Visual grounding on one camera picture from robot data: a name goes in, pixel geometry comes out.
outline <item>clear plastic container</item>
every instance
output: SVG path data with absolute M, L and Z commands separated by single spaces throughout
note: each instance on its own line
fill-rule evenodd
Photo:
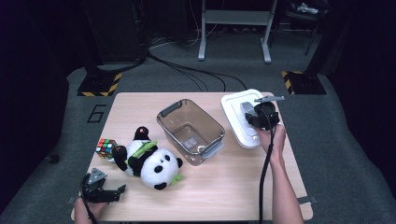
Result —
M 191 100 L 166 107 L 157 116 L 169 142 L 194 166 L 222 148 L 223 127 Z

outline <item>stuffed panda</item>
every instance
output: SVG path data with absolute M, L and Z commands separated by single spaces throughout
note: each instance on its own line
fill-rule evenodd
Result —
M 158 149 L 157 142 L 149 139 L 149 129 L 136 129 L 134 139 L 128 146 L 111 150 L 113 160 L 127 175 L 140 176 L 152 189 L 165 189 L 181 179 L 178 174 L 183 161 L 168 149 Z

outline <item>panda eye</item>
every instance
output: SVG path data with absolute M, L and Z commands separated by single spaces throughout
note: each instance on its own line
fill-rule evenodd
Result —
M 154 172 L 155 173 L 160 173 L 161 171 L 163 170 L 163 167 L 162 166 L 156 166 L 155 168 L 154 168 Z

